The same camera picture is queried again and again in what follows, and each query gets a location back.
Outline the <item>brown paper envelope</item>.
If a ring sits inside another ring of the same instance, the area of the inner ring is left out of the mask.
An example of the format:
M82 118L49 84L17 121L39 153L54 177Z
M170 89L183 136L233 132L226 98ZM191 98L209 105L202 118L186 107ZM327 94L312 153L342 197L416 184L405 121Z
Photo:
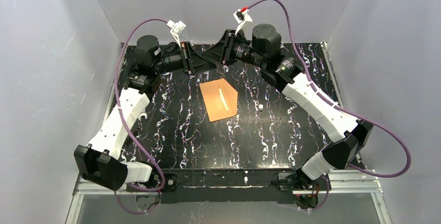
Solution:
M228 104L228 112L220 99L219 88L222 89ZM201 83L200 90L210 122L223 120L237 114L238 92L224 78Z

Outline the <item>tan lined letter paper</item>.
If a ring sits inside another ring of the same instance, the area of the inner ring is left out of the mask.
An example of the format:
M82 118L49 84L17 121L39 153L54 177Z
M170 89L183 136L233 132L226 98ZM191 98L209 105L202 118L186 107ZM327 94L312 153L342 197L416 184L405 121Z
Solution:
M226 102L226 99L224 97L224 94L223 94L223 91L222 91L221 88L219 88L219 96L220 96L220 99L221 99L221 101L222 101L222 103L224 105L225 110L228 112L229 111L229 107L228 107L228 104Z

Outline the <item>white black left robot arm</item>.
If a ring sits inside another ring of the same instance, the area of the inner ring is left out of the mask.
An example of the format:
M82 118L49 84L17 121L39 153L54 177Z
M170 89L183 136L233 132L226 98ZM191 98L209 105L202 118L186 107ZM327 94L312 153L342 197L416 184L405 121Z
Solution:
M139 116L159 88L161 75L183 71L189 75L216 68L216 64L198 54L189 42L159 44L153 35L140 37L133 49L123 56L131 59L130 73L116 93L116 105L98 133L74 151L80 176L87 181L116 191L124 184L147 182L152 167L143 162L121 162L120 155Z

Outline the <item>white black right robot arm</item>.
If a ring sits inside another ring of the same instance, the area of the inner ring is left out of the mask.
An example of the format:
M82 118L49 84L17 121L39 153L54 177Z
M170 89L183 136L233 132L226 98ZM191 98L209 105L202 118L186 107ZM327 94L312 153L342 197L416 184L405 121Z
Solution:
M373 125L337 109L298 61L281 52L281 35L271 24L253 28L252 39L242 30L226 29L221 39L202 53L209 61L231 65L236 61L260 69L262 78L303 108L327 133L331 143L309 158L292 177L312 182L334 169L344 169L365 146Z

